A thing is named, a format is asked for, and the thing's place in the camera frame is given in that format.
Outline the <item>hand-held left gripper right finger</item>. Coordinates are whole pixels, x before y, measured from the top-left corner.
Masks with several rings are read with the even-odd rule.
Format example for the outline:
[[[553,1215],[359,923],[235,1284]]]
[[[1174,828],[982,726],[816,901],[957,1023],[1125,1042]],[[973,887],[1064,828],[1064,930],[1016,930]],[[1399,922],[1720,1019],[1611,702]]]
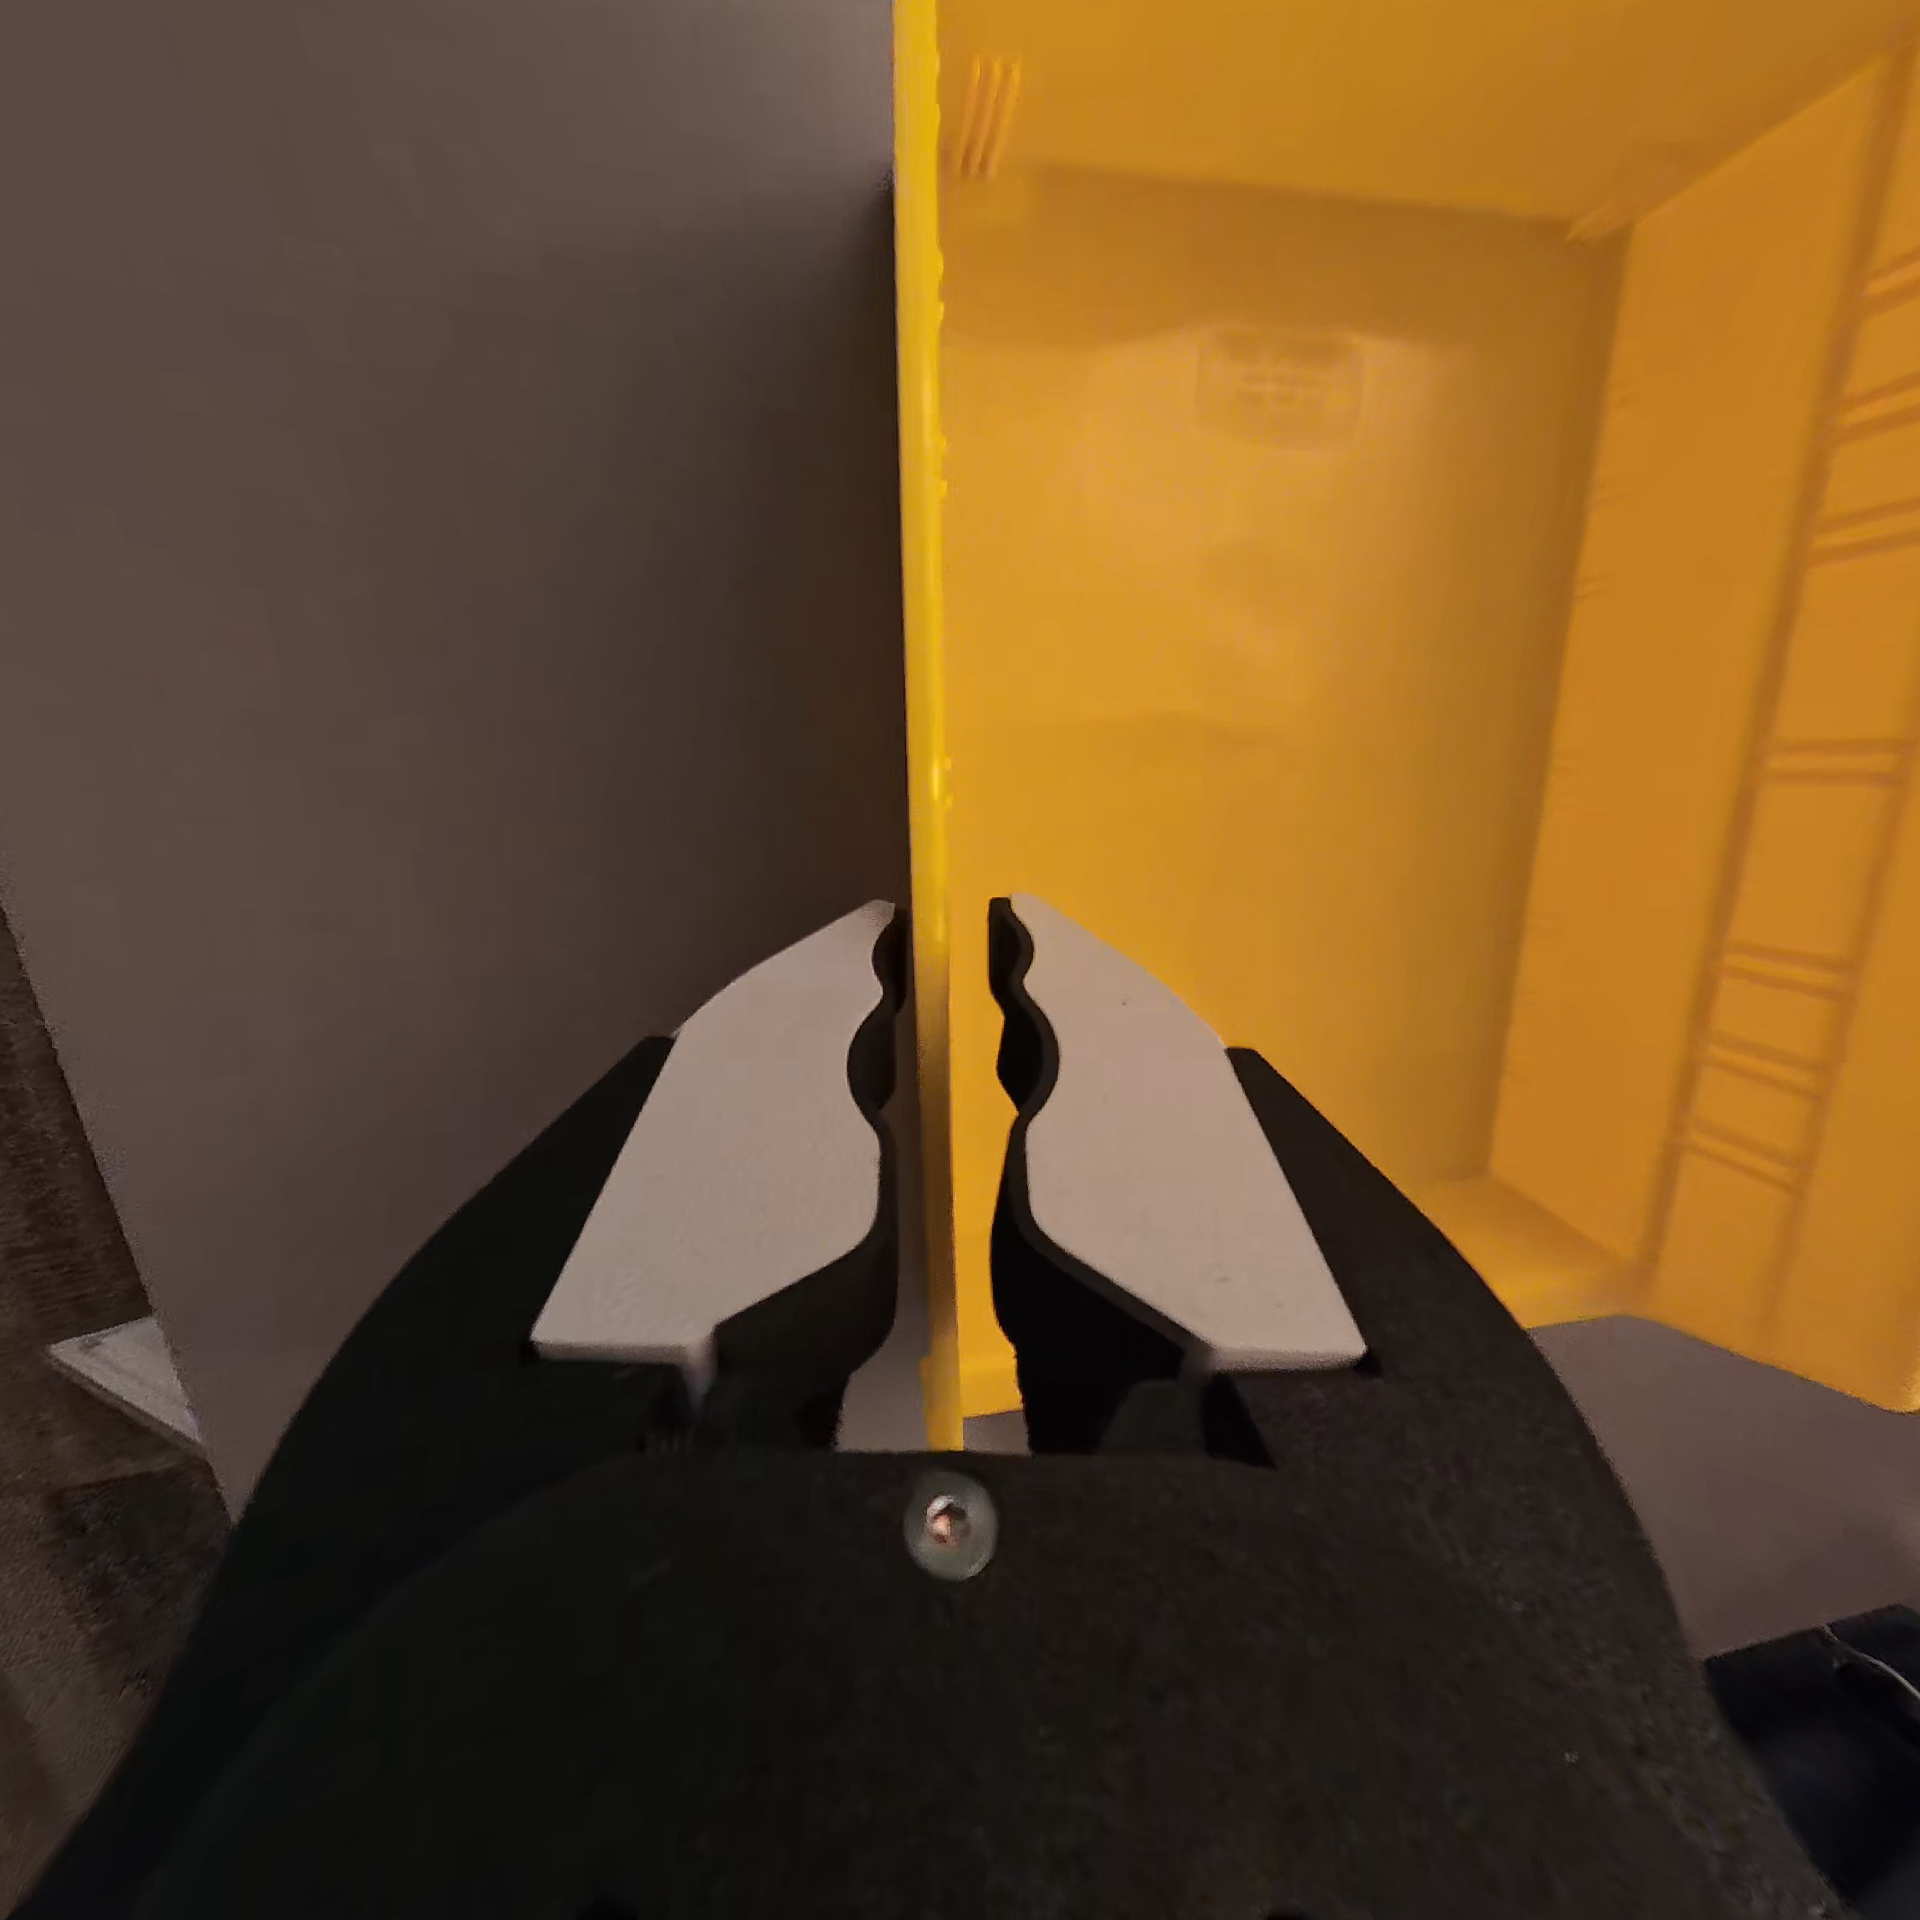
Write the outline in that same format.
[[[989,901],[995,1077],[1015,1115],[991,1308],[1025,1445],[1101,1451],[1144,1391],[1194,1447],[1256,1453],[1239,1380],[1369,1348],[1231,1054],[1173,987],[1038,896]]]

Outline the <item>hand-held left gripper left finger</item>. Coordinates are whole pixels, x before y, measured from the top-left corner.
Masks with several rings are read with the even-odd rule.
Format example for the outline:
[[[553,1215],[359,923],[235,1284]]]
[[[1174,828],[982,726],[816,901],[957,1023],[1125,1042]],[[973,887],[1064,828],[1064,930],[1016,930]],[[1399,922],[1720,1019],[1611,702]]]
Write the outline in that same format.
[[[655,1370],[705,1442],[833,1448],[896,1324],[903,949],[898,908],[861,903],[673,1031],[534,1317],[539,1360]]]

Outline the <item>yellow plastic bin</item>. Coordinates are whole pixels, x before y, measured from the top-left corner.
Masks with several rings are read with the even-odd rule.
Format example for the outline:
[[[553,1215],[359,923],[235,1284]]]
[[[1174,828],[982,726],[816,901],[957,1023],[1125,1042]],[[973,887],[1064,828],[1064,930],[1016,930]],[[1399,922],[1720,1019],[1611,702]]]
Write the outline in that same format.
[[[927,1438],[989,901],[1531,1328],[1915,1410],[1915,4],[893,4]]]

